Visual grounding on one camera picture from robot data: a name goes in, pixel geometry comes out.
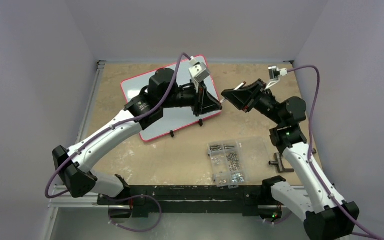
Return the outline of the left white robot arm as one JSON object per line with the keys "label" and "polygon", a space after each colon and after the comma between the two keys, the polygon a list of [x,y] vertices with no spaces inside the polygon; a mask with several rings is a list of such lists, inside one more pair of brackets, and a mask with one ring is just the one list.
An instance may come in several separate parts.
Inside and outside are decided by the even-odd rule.
{"label": "left white robot arm", "polygon": [[220,101],[211,95],[204,80],[210,71],[199,63],[188,69],[190,82],[177,84],[177,72],[160,68],[149,78],[139,94],[132,98],[104,127],[69,148],[52,151],[56,171],[73,198],[88,193],[103,194],[118,205],[129,199],[129,185],[119,175],[94,172],[93,167],[115,147],[147,129],[164,116],[164,109],[190,107],[198,117],[222,110]]}

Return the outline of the pink framed whiteboard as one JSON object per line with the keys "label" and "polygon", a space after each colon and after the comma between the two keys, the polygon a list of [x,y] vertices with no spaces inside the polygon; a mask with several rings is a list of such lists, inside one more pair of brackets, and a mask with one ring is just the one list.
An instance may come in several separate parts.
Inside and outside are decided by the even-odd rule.
{"label": "pink framed whiteboard", "polygon": [[[209,66],[206,57],[203,56],[202,54],[195,55],[194,58],[198,62],[204,63],[206,66]],[[145,73],[122,80],[120,83],[120,87],[124,95],[124,98],[126,99],[126,102],[129,102],[132,98],[139,95],[140,90],[144,86],[149,85],[150,77],[153,76],[158,69],[168,68],[168,69],[175,70],[175,67],[176,67],[176,62],[163,67],[157,67]],[[189,65],[188,59],[184,58],[179,65],[179,70],[177,73],[177,84],[179,86],[190,82],[191,78],[189,74],[189,67],[190,65]],[[220,96],[218,95],[218,91],[216,89],[212,76],[207,77],[204,80],[204,83],[207,87],[207,91],[212,96],[214,96],[217,100],[221,100]],[[149,126],[147,129],[141,131],[139,133],[139,136],[144,142],[153,141],[164,135],[170,135],[171,131],[175,132],[177,130],[189,127],[193,124],[198,124],[200,119],[204,121],[211,117],[215,117],[220,113],[221,113],[221,110],[200,115],[199,117],[197,117],[193,115],[193,111],[191,110],[190,107],[168,108],[168,109],[165,108],[163,112],[163,118],[158,120],[156,123],[152,124],[151,126]]]}

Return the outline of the red whiteboard marker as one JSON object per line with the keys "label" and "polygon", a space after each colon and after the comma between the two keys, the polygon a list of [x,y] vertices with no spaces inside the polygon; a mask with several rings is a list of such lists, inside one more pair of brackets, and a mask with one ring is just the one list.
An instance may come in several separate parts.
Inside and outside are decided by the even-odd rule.
{"label": "red whiteboard marker", "polygon": [[[237,87],[233,88],[233,90],[239,90],[241,88],[243,88],[245,85],[247,84],[246,81],[243,81],[241,82]],[[227,99],[225,97],[223,97],[221,100],[220,100],[220,103],[223,104]]]}

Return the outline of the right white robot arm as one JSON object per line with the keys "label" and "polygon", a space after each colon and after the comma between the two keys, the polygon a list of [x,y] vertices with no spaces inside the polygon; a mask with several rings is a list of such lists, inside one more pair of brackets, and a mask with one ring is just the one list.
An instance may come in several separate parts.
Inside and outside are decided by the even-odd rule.
{"label": "right white robot arm", "polygon": [[312,156],[313,148],[300,127],[307,118],[306,102],[296,96],[278,102],[260,79],[239,89],[226,89],[221,95],[238,110],[256,110],[276,124],[270,129],[270,140],[292,166],[307,193],[299,193],[283,177],[275,176],[263,180],[262,200],[286,206],[302,221],[311,240],[351,235],[360,210],[336,190]]}

